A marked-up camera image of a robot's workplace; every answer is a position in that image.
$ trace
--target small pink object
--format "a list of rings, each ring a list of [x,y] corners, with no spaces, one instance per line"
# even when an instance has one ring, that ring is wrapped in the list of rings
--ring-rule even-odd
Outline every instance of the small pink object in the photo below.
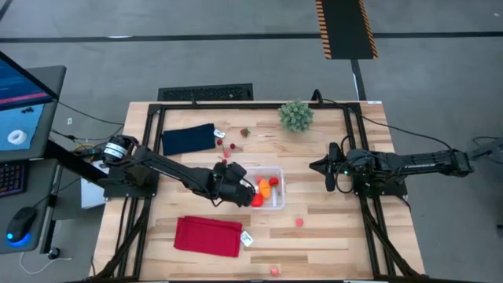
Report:
[[[277,276],[280,274],[280,270],[277,269],[277,268],[271,268],[270,269],[270,274],[273,275],[273,276]]]
[[[296,220],[296,225],[297,225],[297,227],[302,227],[302,226],[304,226],[304,220],[302,220],[302,219],[297,219],[297,220]]]

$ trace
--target green plant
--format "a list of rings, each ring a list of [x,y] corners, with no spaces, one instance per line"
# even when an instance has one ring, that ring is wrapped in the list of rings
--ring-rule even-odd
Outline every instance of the green plant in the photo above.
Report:
[[[281,125],[287,131],[303,132],[313,123],[313,110],[305,102],[290,101],[278,110]]]

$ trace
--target plastic bin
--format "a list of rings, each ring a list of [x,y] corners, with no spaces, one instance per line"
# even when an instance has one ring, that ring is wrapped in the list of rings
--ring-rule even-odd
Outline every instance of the plastic bin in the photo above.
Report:
[[[259,192],[257,177],[266,179],[276,177],[279,180],[279,184],[277,184],[276,188],[273,188],[270,198],[264,200],[263,206],[260,208],[250,206],[250,208],[257,210],[280,210],[285,207],[285,177],[281,167],[246,167],[245,170],[247,173],[244,177],[255,187],[257,193]]]

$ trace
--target red cloth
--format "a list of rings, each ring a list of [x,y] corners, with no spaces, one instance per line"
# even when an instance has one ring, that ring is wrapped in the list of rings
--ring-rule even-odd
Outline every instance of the red cloth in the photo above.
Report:
[[[178,219],[174,247],[184,251],[237,257],[243,224],[186,216]]]

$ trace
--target table frame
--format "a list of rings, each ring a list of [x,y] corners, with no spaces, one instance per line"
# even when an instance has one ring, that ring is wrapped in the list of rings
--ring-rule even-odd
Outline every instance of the table frame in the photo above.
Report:
[[[349,136],[349,144],[351,149],[356,149],[356,141],[354,139],[354,131],[351,122],[350,112],[357,114],[362,114],[362,108],[358,102],[342,102],[342,103],[324,103],[324,100],[318,90],[314,91],[312,101],[317,103],[310,103],[309,106],[312,109],[340,109],[343,111],[345,126],[347,130],[347,135]],[[197,104],[193,101],[192,104],[173,104],[173,105],[163,105],[163,104],[150,104],[147,120],[145,121],[145,130],[143,134],[142,144],[147,145],[149,143],[149,136],[152,131],[152,122],[155,114],[159,115],[157,121],[155,141],[153,146],[153,152],[158,153],[160,150],[160,143],[163,133],[163,124],[166,116],[166,111],[168,110],[180,110],[180,109],[277,109],[282,106],[282,103],[204,103]],[[363,149],[369,150],[369,143],[367,141],[367,136],[364,127],[364,121],[361,115],[355,115],[356,124],[358,126],[358,134],[361,139],[361,144]],[[443,279],[433,279],[424,274],[417,273],[399,254],[393,244],[387,237],[386,223],[384,221],[384,213],[382,209],[382,204],[380,202],[380,196],[372,197],[374,204],[374,211],[376,218],[372,215],[367,197],[360,193],[359,188],[365,185],[365,183],[359,177],[352,178],[355,194],[360,200],[360,207],[362,210],[362,218],[364,222],[365,237],[367,245],[369,248],[369,260],[372,267],[372,272],[374,280],[376,281],[388,281],[388,282],[453,282],[452,280]],[[92,282],[132,282],[137,281],[140,278],[141,272],[141,262],[143,258],[143,251],[145,247],[145,239],[147,233],[147,225],[150,213],[150,206],[152,203],[152,198],[145,198],[143,208],[136,222],[134,217],[138,209],[138,198],[132,198],[129,214],[126,223],[126,236],[124,237],[123,243],[120,245],[117,253],[112,257],[112,259],[107,263],[102,272],[100,272],[96,277],[93,278]],[[387,274],[382,274],[380,272],[379,262],[376,253],[376,244],[374,241],[373,233],[376,234],[377,238],[380,240],[384,248],[384,258],[386,261]],[[136,255],[133,266],[133,275],[125,276],[126,264],[127,264],[127,254],[129,252],[129,247],[132,244],[135,237],[138,235],[138,246],[136,249]],[[396,274],[395,265],[402,272],[402,276]],[[113,274],[115,268],[119,266],[117,277],[110,278]],[[278,281],[278,282],[345,282],[343,280],[299,280],[299,281]],[[198,282],[198,281],[180,281],[180,282]]]

